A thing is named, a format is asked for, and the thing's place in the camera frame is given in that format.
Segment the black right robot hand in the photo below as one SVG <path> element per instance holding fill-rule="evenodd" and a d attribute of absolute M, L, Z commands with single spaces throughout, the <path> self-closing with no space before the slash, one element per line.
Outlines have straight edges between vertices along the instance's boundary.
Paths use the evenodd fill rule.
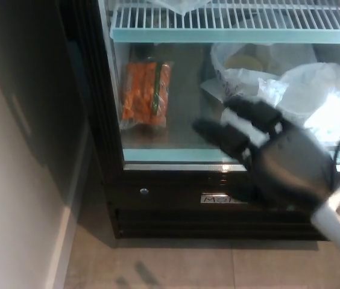
<path fill-rule="evenodd" d="M 239 161 L 253 184 L 278 204 L 312 214 L 332 190 L 331 155 L 307 129 L 263 100 L 232 97 L 224 106 L 267 137 L 260 146 L 231 124 L 197 118 L 192 127 L 206 142 Z"/>

